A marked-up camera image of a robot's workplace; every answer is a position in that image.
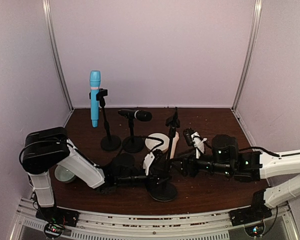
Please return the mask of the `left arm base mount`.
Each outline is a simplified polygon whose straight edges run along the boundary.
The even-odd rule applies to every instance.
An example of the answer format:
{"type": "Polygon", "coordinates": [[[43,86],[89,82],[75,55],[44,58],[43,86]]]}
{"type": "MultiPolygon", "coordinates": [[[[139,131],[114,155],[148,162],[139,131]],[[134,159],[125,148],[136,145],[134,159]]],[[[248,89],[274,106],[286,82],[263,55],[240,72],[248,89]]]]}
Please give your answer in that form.
{"type": "Polygon", "coordinates": [[[54,240],[59,238],[67,229],[67,227],[76,227],[80,213],[76,210],[64,209],[54,204],[52,207],[42,207],[36,193],[33,196],[32,206],[36,210],[36,218],[44,220],[46,224],[43,227],[45,236],[54,240]]]}

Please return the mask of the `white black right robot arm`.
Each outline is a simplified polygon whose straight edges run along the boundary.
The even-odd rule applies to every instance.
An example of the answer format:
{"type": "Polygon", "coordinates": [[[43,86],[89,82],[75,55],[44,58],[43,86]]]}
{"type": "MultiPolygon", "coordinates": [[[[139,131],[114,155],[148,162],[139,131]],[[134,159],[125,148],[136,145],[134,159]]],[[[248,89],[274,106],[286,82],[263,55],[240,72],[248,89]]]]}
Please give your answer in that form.
{"type": "Polygon", "coordinates": [[[205,171],[250,183],[294,174],[293,178],[279,185],[255,192],[251,207],[273,209],[300,196],[300,150],[276,153],[257,146],[239,149],[235,137],[218,134],[211,141],[211,154],[206,154],[206,140],[197,132],[185,138],[196,153],[169,161],[180,162],[183,175],[195,177],[199,171],[205,171]]]}

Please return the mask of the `beige microphone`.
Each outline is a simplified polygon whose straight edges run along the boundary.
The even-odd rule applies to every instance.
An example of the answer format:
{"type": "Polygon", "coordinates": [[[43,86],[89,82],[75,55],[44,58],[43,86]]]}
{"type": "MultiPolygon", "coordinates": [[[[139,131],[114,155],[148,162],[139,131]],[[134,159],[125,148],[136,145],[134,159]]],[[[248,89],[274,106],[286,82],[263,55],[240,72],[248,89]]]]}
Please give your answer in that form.
{"type": "Polygon", "coordinates": [[[175,156],[176,148],[177,148],[177,143],[179,141],[179,133],[176,132],[174,138],[172,139],[172,146],[171,146],[171,152],[170,152],[170,159],[173,159],[175,156]]]}

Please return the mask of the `black front microphone stand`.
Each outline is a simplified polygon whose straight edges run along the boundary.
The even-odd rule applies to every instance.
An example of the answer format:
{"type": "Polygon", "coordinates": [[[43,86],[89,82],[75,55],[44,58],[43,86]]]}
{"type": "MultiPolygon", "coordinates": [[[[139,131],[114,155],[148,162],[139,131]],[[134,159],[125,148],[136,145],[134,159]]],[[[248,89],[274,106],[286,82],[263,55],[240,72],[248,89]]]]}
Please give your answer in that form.
{"type": "Polygon", "coordinates": [[[105,109],[106,96],[108,96],[108,90],[105,88],[99,88],[99,93],[96,97],[99,101],[99,107],[101,107],[101,112],[103,116],[103,126],[106,132],[106,136],[101,139],[100,147],[106,152],[112,152],[117,150],[121,146],[121,139],[117,135],[111,134],[110,124],[107,119],[107,113],[105,109]]]}

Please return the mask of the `black microphone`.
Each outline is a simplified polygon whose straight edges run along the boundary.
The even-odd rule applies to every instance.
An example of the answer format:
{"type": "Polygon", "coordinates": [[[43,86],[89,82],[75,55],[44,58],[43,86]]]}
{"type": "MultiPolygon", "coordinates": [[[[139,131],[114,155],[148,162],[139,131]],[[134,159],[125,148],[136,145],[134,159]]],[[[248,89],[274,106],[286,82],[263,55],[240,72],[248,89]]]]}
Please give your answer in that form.
{"type": "Polygon", "coordinates": [[[118,110],[118,114],[127,119],[136,119],[141,122],[149,122],[153,118],[152,113],[145,110],[120,109],[118,110]]]}

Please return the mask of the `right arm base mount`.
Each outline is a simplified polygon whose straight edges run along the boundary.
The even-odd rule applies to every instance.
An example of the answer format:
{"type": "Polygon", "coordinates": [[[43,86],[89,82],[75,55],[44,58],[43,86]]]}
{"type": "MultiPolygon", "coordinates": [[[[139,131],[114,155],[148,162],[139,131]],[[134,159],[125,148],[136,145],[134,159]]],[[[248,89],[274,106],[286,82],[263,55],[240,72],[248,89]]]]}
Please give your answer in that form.
{"type": "Polygon", "coordinates": [[[228,214],[233,227],[243,227],[244,232],[254,239],[265,235],[265,219],[273,215],[272,210],[264,203],[255,202],[250,206],[231,210],[228,214]]]}

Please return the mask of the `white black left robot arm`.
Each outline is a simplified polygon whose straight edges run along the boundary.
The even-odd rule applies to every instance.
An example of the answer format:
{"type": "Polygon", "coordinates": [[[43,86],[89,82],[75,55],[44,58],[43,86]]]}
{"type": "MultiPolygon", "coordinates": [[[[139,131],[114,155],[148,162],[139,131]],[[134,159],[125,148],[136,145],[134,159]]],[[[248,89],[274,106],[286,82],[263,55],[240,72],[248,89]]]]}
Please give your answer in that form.
{"type": "Polygon", "coordinates": [[[159,149],[150,151],[141,168],[137,168],[135,158],[125,152],[116,155],[110,163],[99,165],[75,146],[64,127],[55,127],[28,134],[19,162],[28,174],[41,208],[56,206],[50,178],[50,169],[54,166],[65,168],[103,195],[113,193],[119,186],[143,184],[153,199],[169,202],[176,198],[178,192],[169,182],[169,173],[155,167],[161,155],[159,149]]]}

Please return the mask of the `blue microphone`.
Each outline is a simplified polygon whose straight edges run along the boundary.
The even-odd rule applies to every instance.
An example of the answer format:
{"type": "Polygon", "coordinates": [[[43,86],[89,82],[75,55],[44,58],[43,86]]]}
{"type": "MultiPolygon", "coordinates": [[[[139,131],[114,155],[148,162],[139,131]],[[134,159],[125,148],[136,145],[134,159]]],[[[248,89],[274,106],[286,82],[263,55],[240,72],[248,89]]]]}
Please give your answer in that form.
{"type": "Polygon", "coordinates": [[[90,83],[90,118],[92,127],[97,128],[99,123],[99,101],[97,94],[101,85],[101,72],[99,70],[92,70],[89,77],[90,83]]]}

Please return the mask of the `black microphone stand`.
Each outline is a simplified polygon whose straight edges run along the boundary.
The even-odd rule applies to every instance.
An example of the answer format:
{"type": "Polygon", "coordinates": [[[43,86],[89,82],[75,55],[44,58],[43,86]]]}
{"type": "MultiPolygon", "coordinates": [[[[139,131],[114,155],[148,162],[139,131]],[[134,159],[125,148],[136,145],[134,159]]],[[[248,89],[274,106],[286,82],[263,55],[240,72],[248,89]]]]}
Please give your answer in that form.
{"type": "Polygon", "coordinates": [[[121,146],[121,139],[117,135],[111,134],[110,124],[107,119],[107,113],[105,109],[106,96],[108,96],[108,90],[105,88],[99,88],[99,93],[96,97],[99,101],[99,107],[101,107],[101,112],[103,116],[103,126],[106,132],[106,136],[101,139],[100,147],[106,152],[112,152],[117,150],[121,146]]]}
{"type": "Polygon", "coordinates": [[[150,196],[158,202],[170,202],[177,197],[176,187],[170,183],[170,170],[172,168],[172,160],[175,156],[177,142],[179,140],[179,135],[177,134],[177,129],[180,127],[180,120],[178,117],[178,108],[174,108],[174,113],[172,116],[168,117],[165,121],[165,125],[169,127],[168,132],[168,149],[166,153],[166,158],[163,165],[163,180],[158,180],[157,186],[153,187],[149,194],[150,196]]]}
{"type": "Polygon", "coordinates": [[[123,140],[122,146],[125,152],[131,154],[140,152],[145,146],[144,140],[136,137],[134,133],[134,119],[137,119],[138,112],[139,110],[131,109],[120,109],[118,111],[119,115],[128,119],[130,136],[123,140]]]}

